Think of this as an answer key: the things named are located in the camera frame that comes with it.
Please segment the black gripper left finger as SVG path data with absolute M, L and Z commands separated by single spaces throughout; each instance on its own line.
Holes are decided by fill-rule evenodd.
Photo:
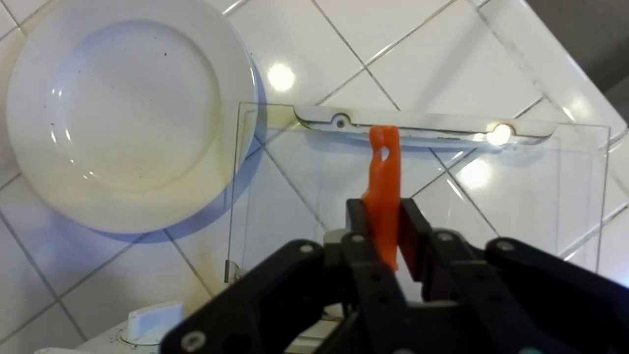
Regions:
M 347 203 L 348 234 L 343 256 L 350 270 L 356 327 L 368 354 L 425 354 L 411 307 L 394 272 L 378 256 L 360 199 Z

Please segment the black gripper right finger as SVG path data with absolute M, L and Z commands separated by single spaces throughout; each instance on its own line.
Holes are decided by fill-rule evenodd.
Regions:
M 400 248 L 423 301 L 451 303 L 463 313 L 449 323 L 492 354 L 563 354 L 543 333 L 484 254 L 459 232 L 433 228 L 413 199 L 402 201 Z

